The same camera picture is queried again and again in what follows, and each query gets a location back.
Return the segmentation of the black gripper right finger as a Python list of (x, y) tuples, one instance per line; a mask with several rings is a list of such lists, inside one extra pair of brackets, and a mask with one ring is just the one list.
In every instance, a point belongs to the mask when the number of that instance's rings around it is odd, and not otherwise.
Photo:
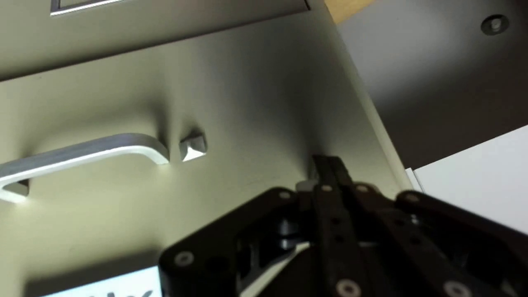
[(431, 194), (393, 199), (314, 158), (320, 265), (360, 297), (528, 297), (528, 236)]

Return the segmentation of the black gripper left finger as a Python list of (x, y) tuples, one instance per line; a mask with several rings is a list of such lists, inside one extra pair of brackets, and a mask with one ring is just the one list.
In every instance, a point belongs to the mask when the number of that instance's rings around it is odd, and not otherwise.
[(319, 297), (312, 226), (312, 191), (269, 188), (160, 254), (162, 297)]

